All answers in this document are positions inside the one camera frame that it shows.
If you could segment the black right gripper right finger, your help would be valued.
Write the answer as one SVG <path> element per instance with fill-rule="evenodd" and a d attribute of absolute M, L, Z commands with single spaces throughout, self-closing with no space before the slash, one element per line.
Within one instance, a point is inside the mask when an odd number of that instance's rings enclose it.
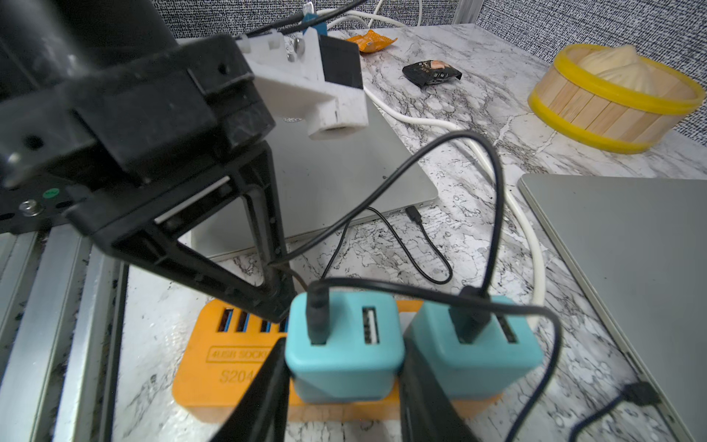
<path fill-rule="evenodd" d="M 399 372 L 403 441 L 480 441 L 458 415 L 422 351 L 412 325 L 403 333 L 405 356 Z"/>

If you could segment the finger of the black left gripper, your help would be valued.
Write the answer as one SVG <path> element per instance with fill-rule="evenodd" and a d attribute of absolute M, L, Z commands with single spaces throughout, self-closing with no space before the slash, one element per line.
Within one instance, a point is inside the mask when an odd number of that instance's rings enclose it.
<path fill-rule="evenodd" d="M 292 277 L 276 263 L 285 254 L 285 234 L 272 149 L 265 142 L 247 148 L 229 164 L 228 178 L 233 195 L 243 201 L 263 283 L 252 285 L 232 276 L 224 300 L 263 319 L 283 320 L 296 289 Z"/>
<path fill-rule="evenodd" d="M 171 193 L 94 193 L 67 208 L 64 216 L 106 254 L 275 322 L 275 274 L 256 287 L 179 241 L 237 198 L 238 193 L 210 193 L 174 229 L 155 222 L 180 203 Z"/>

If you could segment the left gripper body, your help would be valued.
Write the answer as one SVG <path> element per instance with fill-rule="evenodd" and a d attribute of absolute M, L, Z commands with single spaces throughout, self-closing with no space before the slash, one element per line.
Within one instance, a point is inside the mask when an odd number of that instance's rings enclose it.
<path fill-rule="evenodd" d="M 226 163 L 274 128 L 254 80 L 235 40 L 217 35 L 9 99 L 1 181 L 154 182 L 200 157 Z"/>

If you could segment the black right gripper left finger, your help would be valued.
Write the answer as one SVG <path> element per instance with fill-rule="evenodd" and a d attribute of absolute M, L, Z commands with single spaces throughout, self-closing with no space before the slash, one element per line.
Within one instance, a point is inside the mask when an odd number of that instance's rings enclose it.
<path fill-rule="evenodd" d="M 280 338 L 233 413 L 211 440 L 284 441 L 289 392 L 285 338 Z"/>

